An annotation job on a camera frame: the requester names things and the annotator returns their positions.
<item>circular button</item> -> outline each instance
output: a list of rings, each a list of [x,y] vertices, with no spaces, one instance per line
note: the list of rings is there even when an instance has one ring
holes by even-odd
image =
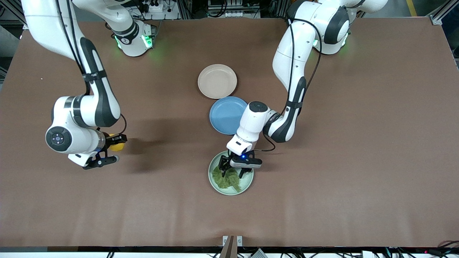
[[[252,112],[266,112],[268,110],[268,106],[265,105],[263,102],[259,101],[252,101],[249,103],[249,108]]]
[[[64,143],[64,135],[61,134],[61,133],[54,133],[52,138],[51,138],[51,142],[55,145],[61,145]]]

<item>blue plate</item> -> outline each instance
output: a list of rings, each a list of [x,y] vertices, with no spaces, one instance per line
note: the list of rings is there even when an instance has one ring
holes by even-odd
[[[210,123],[224,135],[235,135],[247,103],[237,97],[217,100],[210,109]]]

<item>green led light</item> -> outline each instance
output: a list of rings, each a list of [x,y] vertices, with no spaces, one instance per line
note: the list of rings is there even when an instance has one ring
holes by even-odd
[[[143,41],[144,41],[144,43],[145,43],[145,46],[146,46],[147,48],[151,48],[151,46],[152,46],[151,38],[150,38],[149,36],[144,36],[144,35],[142,35],[142,39],[143,39]]]
[[[344,44],[346,43],[346,39],[347,39],[348,35],[349,35],[349,33],[346,33],[346,36],[344,36],[344,40],[343,40],[343,43],[341,44],[341,46],[344,46]]]
[[[115,36],[116,43],[118,43],[118,48],[121,49],[121,45],[119,44],[118,38]]]

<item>brown table surface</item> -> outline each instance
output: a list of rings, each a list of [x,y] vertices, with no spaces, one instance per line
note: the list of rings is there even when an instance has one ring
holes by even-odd
[[[85,171],[45,144],[50,110],[84,84],[75,63],[24,32],[0,94],[0,245],[436,246],[459,238],[459,72],[428,18],[357,19],[324,56],[292,140],[259,154],[252,186],[223,196],[210,160],[231,138],[208,114],[200,71],[226,64],[234,95],[282,110],[271,63],[282,20],[162,23],[156,48],[125,56],[81,23],[128,119],[121,161]],[[317,52],[308,61],[307,75]],[[107,132],[118,132],[119,122]],[[269,147],[260,140],[258,147]]]

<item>yellow tape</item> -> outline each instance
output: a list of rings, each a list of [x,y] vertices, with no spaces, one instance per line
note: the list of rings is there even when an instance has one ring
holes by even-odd
[[[406,0],[406,4],[408,5],[409,13],[411,17],[416,17],[418,14],[416,13],[416,9],[414,8],[413,0]]]

